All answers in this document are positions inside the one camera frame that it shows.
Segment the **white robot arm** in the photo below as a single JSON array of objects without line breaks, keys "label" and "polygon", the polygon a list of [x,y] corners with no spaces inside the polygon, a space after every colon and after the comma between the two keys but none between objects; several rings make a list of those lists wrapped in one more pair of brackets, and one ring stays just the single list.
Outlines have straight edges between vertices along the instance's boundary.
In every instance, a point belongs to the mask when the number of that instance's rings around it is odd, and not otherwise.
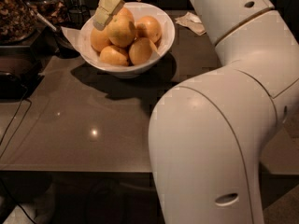
[{"label": "white robot arm", "polygon": [[263,224],[259,159],[296,110],[299,48],[269,0],[190,0],[222,67],[157,103],[149,157],[165,224]]}]

